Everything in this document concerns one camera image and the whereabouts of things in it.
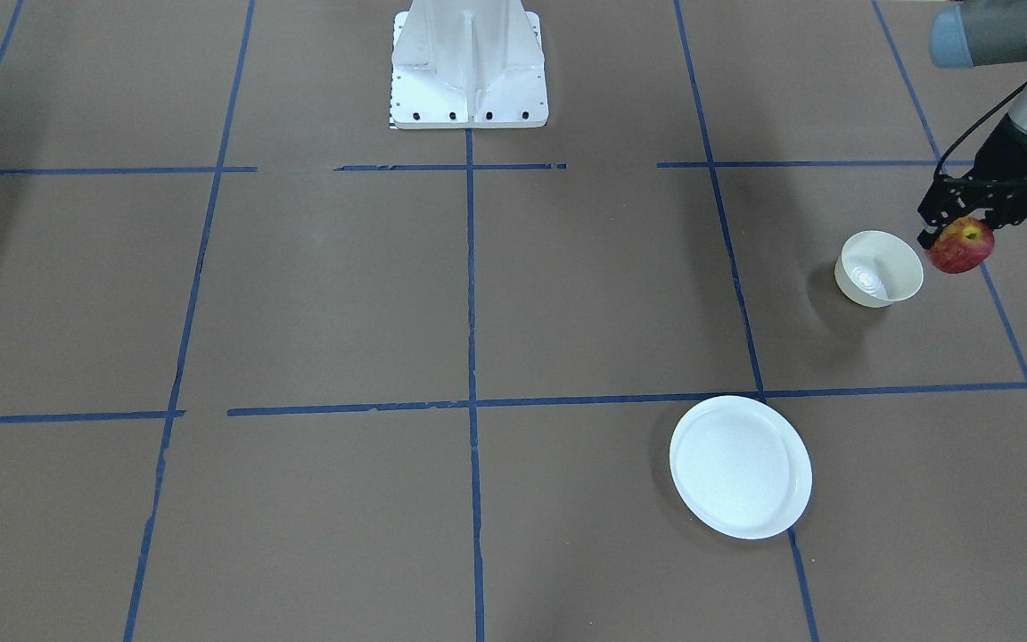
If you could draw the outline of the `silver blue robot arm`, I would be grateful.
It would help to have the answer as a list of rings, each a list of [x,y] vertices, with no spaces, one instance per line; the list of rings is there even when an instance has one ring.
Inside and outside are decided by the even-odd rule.
[[[957,1],[933,21],[933,64],[942,69],[972,69],[1027,62],[1027,1]],[[961,177],[937,163],[918,215],[924,231],[918,243],[926,251],[942,232],[977,211],[991,230],[1027,219],[1027,80],[990,115],[999,122],[981,143],[973,166]]]

